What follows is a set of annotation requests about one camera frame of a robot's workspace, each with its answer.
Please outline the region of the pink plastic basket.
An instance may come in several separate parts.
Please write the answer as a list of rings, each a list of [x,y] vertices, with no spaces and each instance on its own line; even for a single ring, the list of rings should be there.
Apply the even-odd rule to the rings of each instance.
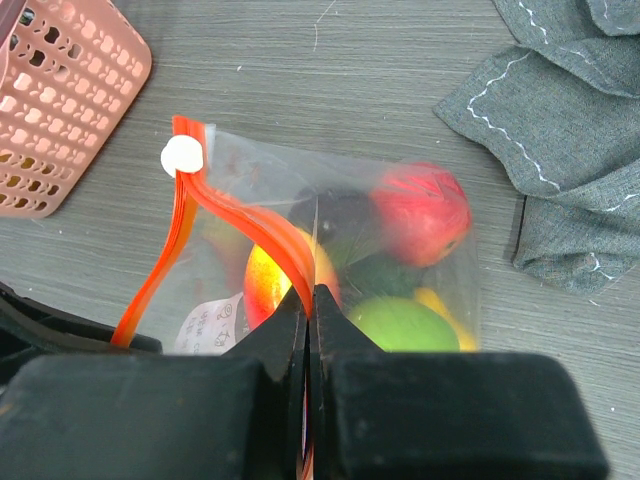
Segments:
[[[2,2],[2,216],[56,210],[151,67],[149,46],[111,1]]]

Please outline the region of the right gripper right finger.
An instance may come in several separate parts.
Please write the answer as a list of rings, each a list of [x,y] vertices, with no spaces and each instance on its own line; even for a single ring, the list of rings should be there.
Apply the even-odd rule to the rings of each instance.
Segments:
[[[310,422],[318,479],[605,479],[579,390],[533,353],[386,353],[318,286]]]

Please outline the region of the green apple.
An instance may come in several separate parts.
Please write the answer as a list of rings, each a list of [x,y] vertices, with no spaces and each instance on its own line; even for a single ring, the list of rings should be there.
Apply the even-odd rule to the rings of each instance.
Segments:
[[[386,352],[459,352],[453,327],[429,307],[408,298],[373,297],[347,318]]]

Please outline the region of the red apple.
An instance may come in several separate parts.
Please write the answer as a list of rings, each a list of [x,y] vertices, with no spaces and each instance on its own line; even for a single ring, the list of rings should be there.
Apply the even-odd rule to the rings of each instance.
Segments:
[[[394,165],[380,177],[369,198],[389,251],[412,266],[437,264],[472,226],[463,188],[449,170],[433,163]]]

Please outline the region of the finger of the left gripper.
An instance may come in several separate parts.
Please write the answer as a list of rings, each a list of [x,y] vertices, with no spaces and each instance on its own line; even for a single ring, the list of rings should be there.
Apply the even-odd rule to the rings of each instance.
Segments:
[[[158,339],[135,335],[128,346],[111,343],[114,329],[20,296],[1,285],[1,383],[42,355],[163,352]]]

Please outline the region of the dark purple mangosteen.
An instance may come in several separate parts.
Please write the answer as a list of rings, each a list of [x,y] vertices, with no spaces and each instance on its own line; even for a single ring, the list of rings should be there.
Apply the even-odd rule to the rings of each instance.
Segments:
[[[337,269],[383,249],[377,214],[366,193],[346,187],[301,190],[287,219],[309,234],[316,233]]]

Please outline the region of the clear zip top bag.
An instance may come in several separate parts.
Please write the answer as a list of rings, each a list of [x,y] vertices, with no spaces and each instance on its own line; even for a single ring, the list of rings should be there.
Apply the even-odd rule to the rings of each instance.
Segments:
[[[323,285],[387,352],[478,348],[471,207],[447,169],[255,142],[183,116],[161,163],[175,183],[169,233],[115,344],[161,306],[256,329],[286,294],[310,308]]]

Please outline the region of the yellow pear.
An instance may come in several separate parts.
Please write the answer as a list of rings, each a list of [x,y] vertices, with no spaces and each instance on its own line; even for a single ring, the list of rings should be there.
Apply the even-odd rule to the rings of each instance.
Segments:
[[[414,290],[414,298],[449,323],[458,337],[460,350],[462,352],[479,350],[479,343],[474,334],[452,315],[446,304],[434,290],[425,287],[417,288]]]

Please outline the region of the dark green avocado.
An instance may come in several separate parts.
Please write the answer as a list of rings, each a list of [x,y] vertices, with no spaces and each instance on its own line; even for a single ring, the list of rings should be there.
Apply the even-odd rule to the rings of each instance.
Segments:
[[[377,296],[411,297],[423,279],[423,270],[379,253],[345,267],[340,273],[342,300],[356,303]]]

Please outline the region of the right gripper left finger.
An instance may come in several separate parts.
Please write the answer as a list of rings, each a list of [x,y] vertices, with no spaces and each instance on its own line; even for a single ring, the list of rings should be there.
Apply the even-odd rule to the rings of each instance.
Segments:
[[[289,293],[221,355],[42,355],[1,383],[5,479],[302,479],[306,321]]]

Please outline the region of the red yellow mango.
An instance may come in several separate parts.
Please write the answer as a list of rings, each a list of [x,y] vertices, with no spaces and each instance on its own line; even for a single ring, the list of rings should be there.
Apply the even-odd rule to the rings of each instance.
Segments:
[[[325,249],[312,236],[298,229],[315,260],[315,284],[326,285],[341,306],[338,276]],[[259,246],[250,252],[244,278],[244,307],[251,330],[264,323],[277,309],[292,283],[276,262]]]

